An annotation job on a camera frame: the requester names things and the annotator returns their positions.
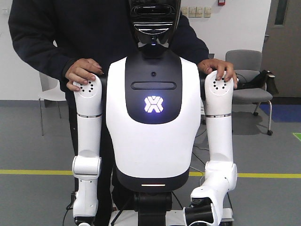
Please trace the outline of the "person's hand on right shoulder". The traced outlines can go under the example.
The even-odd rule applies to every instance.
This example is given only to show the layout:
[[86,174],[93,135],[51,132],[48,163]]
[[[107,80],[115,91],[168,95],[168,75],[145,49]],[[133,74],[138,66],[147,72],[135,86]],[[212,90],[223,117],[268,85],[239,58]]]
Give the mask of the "person's hand on right shoulder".
[[66,86],[71,91],[79,91],[80,88],[73,83],[87,85],[89,81],[94,81],[96,76],[103,75],[102,67],[91,58],[81,58],[75,61],[65,73],[68,80]]

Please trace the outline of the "person's hand on left shoulder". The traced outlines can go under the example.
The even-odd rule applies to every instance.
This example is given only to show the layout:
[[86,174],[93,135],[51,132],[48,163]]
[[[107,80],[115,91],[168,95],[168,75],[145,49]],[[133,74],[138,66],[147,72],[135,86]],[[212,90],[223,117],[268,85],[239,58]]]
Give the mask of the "person's hand on left shoulder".
[[217,70],[216,79],[219,81],[222,79],[224,72],[225,81],[233,79],[234,89],[237,88],[237,75],[234,71],[234,66],[230,62],[222,61],[219,59],[205,59],[197,64],[198,69],[204,74],[210,74],[214,70]]

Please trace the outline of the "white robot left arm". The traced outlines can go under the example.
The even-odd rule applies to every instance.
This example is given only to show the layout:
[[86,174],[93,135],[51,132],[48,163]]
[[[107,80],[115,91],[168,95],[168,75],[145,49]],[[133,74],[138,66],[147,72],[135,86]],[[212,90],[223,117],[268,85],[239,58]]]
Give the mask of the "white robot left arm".
[[102,83],[99,78],[75,92],[78,125],[78,154],[72,162],[72,171],[79,188],[73,203],[73,217],[78,226],[92,225],[98,208],[97,181],[102,159],[99,156],[102,127]]

